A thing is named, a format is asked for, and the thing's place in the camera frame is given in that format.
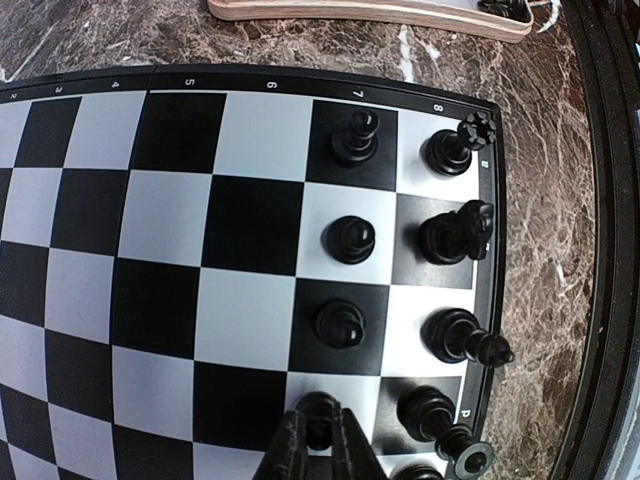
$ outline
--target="black plastic frame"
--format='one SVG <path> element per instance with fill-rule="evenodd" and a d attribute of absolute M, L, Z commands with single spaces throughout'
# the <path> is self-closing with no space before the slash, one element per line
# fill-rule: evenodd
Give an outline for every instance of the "black plastic frame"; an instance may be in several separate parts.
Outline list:
<path fill-rule="evenodd" d="M 492 148 L 486 148 L 479 153 L 479 159 L 490 161 L 492 167 L 478 168 L 480 198 L 496 205 L 497 221 L 490 241 L 490 250 L 496 254 L 488 257 L 493 258 L 493 263 L 487 260 L 478 263 L 478 276 L 482 275 L 490 281 L 477 283 L 476 316 L 481 326 L 492 332 L 500 331 L 506 264 L 506 181 L 502 117 L 496 104 L 382 78 L 255 65 L 167 65 L 50 75 L 0 85 L 0 104 L 25 99 L 51 98 L 56 95 L 110 91 L 114 79 L 120 83 L 120 90 L 277 91 L 420 110 L 432 115 L 459 119 L 472 112 L 489 113 L 498 127 L 498 140 Z M 462 397 L 477 398 L 477 404 L 472 406 L 475 411 L 473 418 L 459 420 L 467 423 L 477 438 L 481 435 L 486 419 L 492 381 L 493 370 L 469 364 Z"/>
<path fill-rule="evenodd" d="M 580 65 L 596 187 L 593 309 L 580 382 L 554 479 L 611 478 L 640 365 L 640 141 L 637 57 L 606 2 L 563 7 Z"/>

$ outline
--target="chessboard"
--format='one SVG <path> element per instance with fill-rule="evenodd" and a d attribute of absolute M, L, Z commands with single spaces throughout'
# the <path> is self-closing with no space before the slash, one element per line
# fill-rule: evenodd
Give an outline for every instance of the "chessboard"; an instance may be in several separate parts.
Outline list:
<path fill-rule="evenodd" d="M 379 119 L 378 148 L 346 168 L 328 138 L 362 108 Z M 496 123 L 496 143 L 462 175 L 432 172 L 421 145 L 474 112 Z M 418 226 L 473 199 L 495 206 L 487 257 L 424 260 Z M 504 204 L 500 112 L 456 94 L 249 66 L 7 85 L 0 478 L 250 479 L 283 413 L 318 390 L 353 410 L 388 475 L 424 460 L 454 478 L 395 405 L 434 386 L 480 436 L 491 371 L 441 362 L 419 331 L 452 307 L 499 331 Z M 320 240 L 348 215 L 376 232 L 357 265 Z M 362 309 L 356 348 L 314 334 L 333 298 Z M 309 468 L 330 478 L 328 452 Z"/>

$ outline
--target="brown marble tabletop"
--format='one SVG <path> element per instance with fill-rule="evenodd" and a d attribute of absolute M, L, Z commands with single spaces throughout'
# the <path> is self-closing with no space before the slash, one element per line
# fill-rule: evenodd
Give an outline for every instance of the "brown marble tabletop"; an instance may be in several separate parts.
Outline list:
<path fill-rule="evenodd" d="M 517 45 L 402 25 L 225 23 L 204 0 L 0 0 L 6 80 L 116 65 L 258 63 L 405 80 L 500 105 L 507 161 L 503 333 L 517 360 L 496 375 L 487 479 L 549 475 L 576 390 L 590 313 L 594 181 L 580 74 L 549 5 Z"/>

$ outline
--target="black pawn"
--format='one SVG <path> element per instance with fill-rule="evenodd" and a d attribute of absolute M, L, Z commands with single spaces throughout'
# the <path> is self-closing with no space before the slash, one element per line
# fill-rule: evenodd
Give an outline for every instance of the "black pawn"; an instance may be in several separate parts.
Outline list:
<path fill-rule="evenodd" d="M 331 416 L 337 400 L 324 392 L 306 394 L 296 405 L 296 410 L 307 419 L 307 446 L 322 451 L 331 446 Z"/>
<path fill-rule="evenodd" d="M 336 127 L 331 136 L 331 145 L 337 159 L 350 166 L 369 160 L 378 149 L 376 132 L 379 126 L 380 121 L 374 111 L 355 111 L 349 120 Z"/>
<path fill-rule="evenodd" d="M 496 140 L 496 124 L 488 114 L 470 114 L 458 131 L 440 130 L 422 146 L 421 155 L 429 167 L 447 176 L 462 175 L 471 165 L 471 152 Z"/>
<path fill-rule="evenodd" d="M 499 368 L 515 359 L 504 337 L 480 328 L 478 319 L 462 308 L 436 313 L 426 321 L 420 335 L 431 353 L 445 363 L 470 360 Z"/>
<path fill-rule="evenodd" d="M 314 327 L 320 341 L 331 348 L 355 347 L 364 338 L 364 314 L 347 300 L 331 300 L 316 314 Z"/>
<path fill-rule="evenodd" d="M 470 480 L 485 473 L 493 463 L 491 445 L 476 442 L 471 429 L 453 423 L 453 402 L 430 386 L 414 388 L 398 401 L 398 419 L 407 433 L 419 442 L 435 441 L 436 453 L 443 460 L 454 461 L 454 473 L 460 480 Z"/>
<path fill-rule="evenodd" d="M 364 262 L 376 243 L 376 232 L 366 220 L 342 217 L 327 230 L 327 250 L 333 258 L 348 265 Z"/>
<path fill-rule="evenodd" d="M 411 465 L 396 473 L 391 480 L 444 480 L 440 472 L 429 465 Z"/>

